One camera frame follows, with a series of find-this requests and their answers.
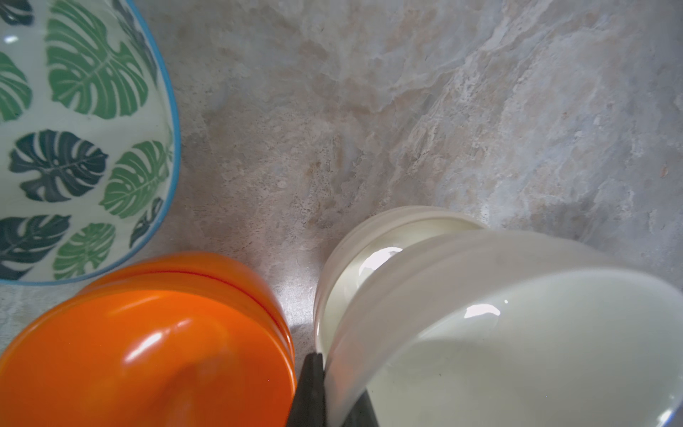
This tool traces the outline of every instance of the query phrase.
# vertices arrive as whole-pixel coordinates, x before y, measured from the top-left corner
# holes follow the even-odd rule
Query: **monstera leaf pattern bowl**
[[[93,277],[161,223],[178,114],[127,0],[0,0],[0,282]]]

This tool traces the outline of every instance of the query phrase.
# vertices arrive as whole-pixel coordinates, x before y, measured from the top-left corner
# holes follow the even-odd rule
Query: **white bowl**
[[[316,350],[327,355],[337,325],[356,291],[399,251],[445,233],[486,225],[464,214],[432,206],[387,210],[356,226],[337,245],[322,269],[314,308]]]
[[[478,230],[378,268],[337,328],[330,427],[661,426],[683,398],[683,297],[570,240]]]

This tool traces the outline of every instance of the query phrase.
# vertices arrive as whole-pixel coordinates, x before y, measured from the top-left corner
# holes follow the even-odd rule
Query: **orange bowl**
[[[282,307],[278,304],[268,284],[241,262],[217,253],[186,251],[153,258],[113,271],[84,287],[79,294],[101,289],[109,286],[114,281],[148,273],[190,273],[206,276],[222,284],[231,285],[248,294],[270,314],[273,321],[278,325],[283,337],[287,340],[292,361],[294,361],[292,335],[282,314]],[[219,301],[224,301],[223,297],[221,297],[221,290],[225,286],[218,283],[213,283],[211,286],[197,286],[195,284],[173,282],[168,283],[168,285],[180,285],[185,292],[202,294],[210,298],[216,298]]]
[[[93,285],[0,358],[0,425],[285,424],[289,331],[251,295],[190,273]]]

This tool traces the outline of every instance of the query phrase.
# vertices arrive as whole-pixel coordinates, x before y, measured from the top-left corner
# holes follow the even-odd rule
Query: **kitchen counter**
[[[135,256],[316,282],[370,215],[443,206],[683,279],[683,2],[138,0],[178,99],[173,206]],[[0,348],[84,284],[0,286]]]

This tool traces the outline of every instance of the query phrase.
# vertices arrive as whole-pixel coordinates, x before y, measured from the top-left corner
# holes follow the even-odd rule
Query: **gray stone surface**
[[[137,260],[254,268],[311,350],[337,242],[405,204],[573,238],[683,278],[680,0],[138,0],[182,127]],[[0,288],[0,344],[83,284]]]

